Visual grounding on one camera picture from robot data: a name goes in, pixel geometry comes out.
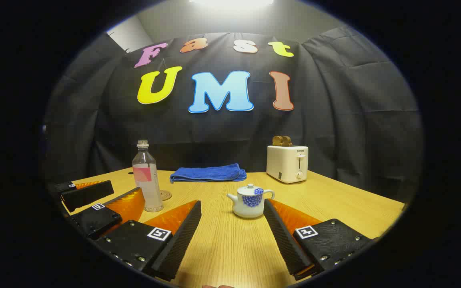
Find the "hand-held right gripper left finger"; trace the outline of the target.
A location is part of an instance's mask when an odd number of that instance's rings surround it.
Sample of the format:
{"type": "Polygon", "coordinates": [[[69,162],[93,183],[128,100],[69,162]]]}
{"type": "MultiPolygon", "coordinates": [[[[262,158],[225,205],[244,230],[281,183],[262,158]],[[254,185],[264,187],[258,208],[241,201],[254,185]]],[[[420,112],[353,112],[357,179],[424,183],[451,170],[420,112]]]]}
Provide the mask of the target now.
{"type": "Polygon", "coordinates": [[[201,216],[201,201],[190,201],[144,223],[123,222],[95,243],[124,265],[171,281],[176,278],[201,216]]]}

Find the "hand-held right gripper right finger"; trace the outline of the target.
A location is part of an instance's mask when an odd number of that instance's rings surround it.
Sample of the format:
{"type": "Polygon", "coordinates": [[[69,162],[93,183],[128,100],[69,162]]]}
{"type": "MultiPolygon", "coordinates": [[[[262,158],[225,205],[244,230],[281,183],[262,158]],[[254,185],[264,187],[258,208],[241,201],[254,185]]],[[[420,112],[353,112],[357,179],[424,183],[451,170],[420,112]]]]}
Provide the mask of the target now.
{"type": "Polygon", "coordinates": [[[321,221],[280,201],[266,199],[266,217],[290,275],[296,280],[341,266],[378,241],[338,219],[321,221]]]}

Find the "white blue-flowered teacup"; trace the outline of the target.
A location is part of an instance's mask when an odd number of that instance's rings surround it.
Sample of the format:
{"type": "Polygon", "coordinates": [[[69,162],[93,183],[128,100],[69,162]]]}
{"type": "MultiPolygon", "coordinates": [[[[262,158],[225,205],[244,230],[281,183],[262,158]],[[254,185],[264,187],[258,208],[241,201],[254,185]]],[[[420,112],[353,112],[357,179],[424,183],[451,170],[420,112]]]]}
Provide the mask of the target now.
{"type": "Polygon", "coordinates": [[[238,217],[242,217],[245,219],[255,219],[260,217],[264,213],[264,202],[265,202],[265,195],[270,194],[270,199],[275,198],[275,192],[271,189],[264,189],[257,186],[257,192],[262,192],[259,195],[255,196],[245,196],[239,193],[240,187],[237,189],[236,194],[227,194],[227,198],[229,198],[232,202],[232,212],[237,215],[238,217]]]}

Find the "clear plastic water bottle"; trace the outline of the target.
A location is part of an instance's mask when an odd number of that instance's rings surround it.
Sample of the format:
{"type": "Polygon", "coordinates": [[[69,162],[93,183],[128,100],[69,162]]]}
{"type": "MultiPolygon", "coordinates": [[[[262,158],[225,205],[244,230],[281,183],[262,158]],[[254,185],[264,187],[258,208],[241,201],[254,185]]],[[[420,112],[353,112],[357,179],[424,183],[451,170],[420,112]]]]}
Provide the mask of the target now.
{"type": "Polygon", "coordinates": [[[136,186],[141,188],[145,200],[144,210],[159,212],[164,209],[160,193],[156,160],[149,152],[146,139],[139,139],[136,144],[137,154],[133,158],[132,168],[136,186]]]}

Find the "blue folded towel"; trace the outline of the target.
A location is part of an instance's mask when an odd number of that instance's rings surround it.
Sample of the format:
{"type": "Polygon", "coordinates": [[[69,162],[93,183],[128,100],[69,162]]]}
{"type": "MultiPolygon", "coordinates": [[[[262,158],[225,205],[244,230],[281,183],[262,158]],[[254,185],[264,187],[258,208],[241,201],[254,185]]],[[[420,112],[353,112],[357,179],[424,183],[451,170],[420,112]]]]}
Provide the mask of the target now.
{"type": "Polygon", "coordinates": [[[172,175],[170,182],[241,182],[247,179],[243,168],[235,164],[225,166],[211,166],[207,168],[181,167],[172,175]]]}

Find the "white toaster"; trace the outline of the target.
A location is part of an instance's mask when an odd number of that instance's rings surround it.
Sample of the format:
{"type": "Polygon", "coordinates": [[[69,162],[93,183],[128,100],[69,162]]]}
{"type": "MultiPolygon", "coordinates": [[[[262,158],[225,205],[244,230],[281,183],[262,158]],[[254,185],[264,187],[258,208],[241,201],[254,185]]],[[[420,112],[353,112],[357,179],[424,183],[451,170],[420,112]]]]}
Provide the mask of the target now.
{"type": "Polygon", "coordinates": [[[267,146],[267,174],[280,182],[303,182],[308,166],[307,146],[267,146]]]}

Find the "ceiling light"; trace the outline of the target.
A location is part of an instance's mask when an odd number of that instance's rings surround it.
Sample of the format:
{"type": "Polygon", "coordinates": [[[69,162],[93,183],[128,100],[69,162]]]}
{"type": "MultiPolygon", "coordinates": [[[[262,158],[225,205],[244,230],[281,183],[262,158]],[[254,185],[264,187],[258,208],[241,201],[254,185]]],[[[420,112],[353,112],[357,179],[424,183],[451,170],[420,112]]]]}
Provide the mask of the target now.
{"type": "Polygon", "coordinates": [[[270,6],[275,0],[188,0],[188,2],[211,8],[221,9],[256,9],[270,6]]]}

